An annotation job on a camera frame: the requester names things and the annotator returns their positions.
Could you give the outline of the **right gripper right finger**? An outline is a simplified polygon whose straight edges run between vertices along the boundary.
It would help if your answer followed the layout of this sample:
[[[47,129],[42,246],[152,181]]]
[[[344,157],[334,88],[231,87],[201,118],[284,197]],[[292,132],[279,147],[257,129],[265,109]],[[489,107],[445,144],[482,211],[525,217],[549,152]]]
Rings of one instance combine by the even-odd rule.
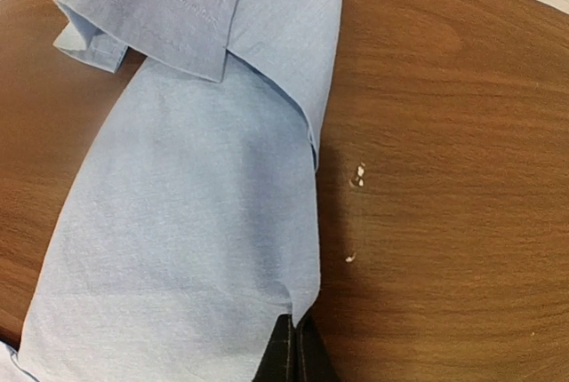
[[[299,382],[340,382],[311,315],[296,328],[296,376]]]

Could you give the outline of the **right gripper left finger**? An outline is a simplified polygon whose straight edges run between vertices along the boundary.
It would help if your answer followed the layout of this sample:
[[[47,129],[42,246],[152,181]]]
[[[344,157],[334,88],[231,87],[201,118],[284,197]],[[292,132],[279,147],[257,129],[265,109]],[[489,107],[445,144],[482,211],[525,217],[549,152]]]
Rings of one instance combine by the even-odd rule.
[[[289,314],[279,315],[253,382],[293,382],[296,379],[295,329]]]

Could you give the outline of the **light blue shirt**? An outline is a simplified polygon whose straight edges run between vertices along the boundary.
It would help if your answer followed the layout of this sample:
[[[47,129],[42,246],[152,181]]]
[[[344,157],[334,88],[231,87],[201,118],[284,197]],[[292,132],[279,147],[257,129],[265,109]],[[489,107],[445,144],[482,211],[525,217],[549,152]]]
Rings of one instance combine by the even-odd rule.
[[[252,381],[320,290],[316,171],[342,0],[54,0],[55,46],[145,61],[54,228],[4,381]]]

